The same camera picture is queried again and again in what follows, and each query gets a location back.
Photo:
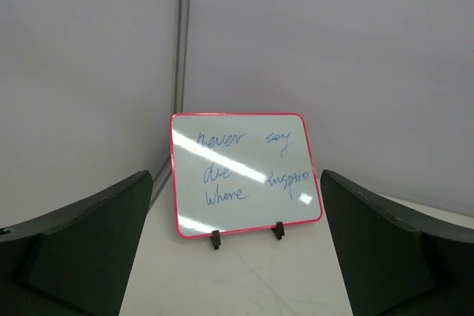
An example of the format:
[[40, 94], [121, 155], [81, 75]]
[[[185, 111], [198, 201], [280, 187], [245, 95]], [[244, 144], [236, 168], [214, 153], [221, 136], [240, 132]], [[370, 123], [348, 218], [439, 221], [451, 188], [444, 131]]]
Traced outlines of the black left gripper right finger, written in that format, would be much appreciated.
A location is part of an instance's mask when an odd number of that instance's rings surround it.
[[354, 315], [472, 315], [473, 230], [336, 172], [321, 194]]

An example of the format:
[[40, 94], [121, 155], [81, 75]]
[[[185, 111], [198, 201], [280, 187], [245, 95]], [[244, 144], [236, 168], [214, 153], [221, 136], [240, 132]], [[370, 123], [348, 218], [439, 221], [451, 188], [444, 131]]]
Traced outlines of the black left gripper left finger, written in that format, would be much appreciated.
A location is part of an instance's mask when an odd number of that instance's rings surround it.
[[1, 228], [2, 315], [118, 315], [153, 179], [145, 170]]

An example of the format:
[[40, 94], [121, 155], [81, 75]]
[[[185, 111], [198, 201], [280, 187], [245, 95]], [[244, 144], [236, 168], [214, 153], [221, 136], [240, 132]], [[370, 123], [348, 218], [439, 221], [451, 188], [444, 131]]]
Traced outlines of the pink framed whiteboard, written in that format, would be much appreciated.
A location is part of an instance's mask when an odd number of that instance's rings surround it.
[[306, 124], [297, 113], [176, 114], [170, 157], [182, 238], [314, 223], [323, 216]]

